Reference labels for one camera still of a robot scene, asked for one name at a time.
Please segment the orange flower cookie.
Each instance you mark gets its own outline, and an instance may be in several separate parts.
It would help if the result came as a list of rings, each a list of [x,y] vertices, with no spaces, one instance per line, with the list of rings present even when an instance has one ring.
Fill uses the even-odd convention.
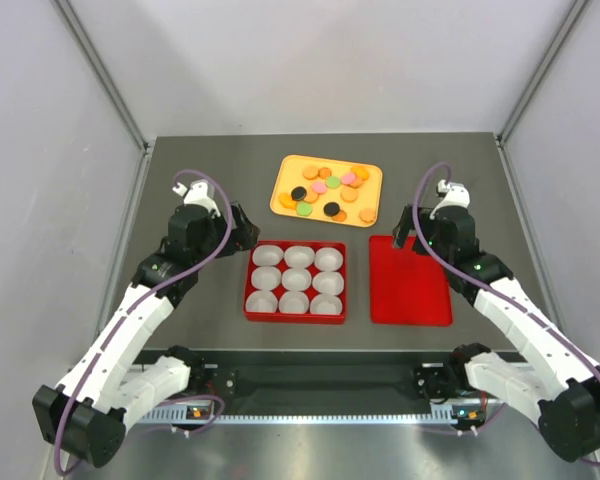
[[[359,212],[359,218],[365,224],[373,224],[376,221],[377,214],[373,209],[363,209]]]

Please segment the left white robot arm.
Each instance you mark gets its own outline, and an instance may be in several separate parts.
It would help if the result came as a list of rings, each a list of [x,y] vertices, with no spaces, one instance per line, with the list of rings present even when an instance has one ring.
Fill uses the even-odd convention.
[[[197,172],[196,181],[173,181],[182,203],[159,248],[137,267],[120,305],[79,362],[56,386],[43,385],[32,405],[43,439],[53,447],[56,473],[66,476],[68,454],[99,468],[119,450],[128,431],[154,408],[182,393],[196,396],[207,374],[195,354],[173,347],[148,370],[125,379],[156,329],[216,258],[256,246],[258,228],[220,185]]]

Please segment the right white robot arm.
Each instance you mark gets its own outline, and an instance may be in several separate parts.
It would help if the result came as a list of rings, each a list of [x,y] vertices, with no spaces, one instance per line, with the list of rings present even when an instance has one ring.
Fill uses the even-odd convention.
[[[456,348],[447,384],[456,394],[484,391],[516,410],[551,450],[575,462],[600,449],[600,364],[557,330],[530,300],[513,272],[486,252],[461,184],[440,181],[433,208],[404,207],[393,245],[412,237],[413,251],[441,265],[451,288],[500,330],[531,367],[511,366],[486,346]]]

